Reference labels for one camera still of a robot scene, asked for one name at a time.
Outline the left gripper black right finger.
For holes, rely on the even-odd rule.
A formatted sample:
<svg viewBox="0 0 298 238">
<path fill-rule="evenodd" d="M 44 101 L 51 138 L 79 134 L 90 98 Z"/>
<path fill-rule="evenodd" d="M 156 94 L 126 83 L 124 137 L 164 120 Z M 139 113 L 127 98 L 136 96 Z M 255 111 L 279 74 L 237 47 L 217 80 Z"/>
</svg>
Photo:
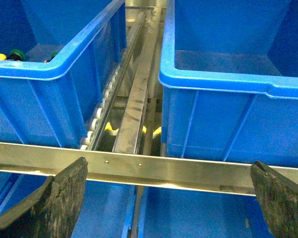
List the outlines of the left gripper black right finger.
<svg viewBox="0 0 298 238">
<path fill-rule="evenodd" d="M 256 161 L 250 177 L 270 233 L 276 238 L 298 238 L 298 184 Z"/>
</svg>

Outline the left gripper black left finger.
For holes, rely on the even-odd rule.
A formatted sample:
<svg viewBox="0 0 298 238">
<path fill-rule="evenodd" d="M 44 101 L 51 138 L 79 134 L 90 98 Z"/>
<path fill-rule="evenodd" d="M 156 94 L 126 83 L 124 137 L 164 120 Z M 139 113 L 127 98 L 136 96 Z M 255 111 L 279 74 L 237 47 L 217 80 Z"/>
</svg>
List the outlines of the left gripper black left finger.
<svg viewBox="0 0 298 238">
<path fill-rule="evenodd" d="M 69 238 L 85 193 L 88 162 L 78 158 L 0 215 L 0 238 Z"/>
</svg>

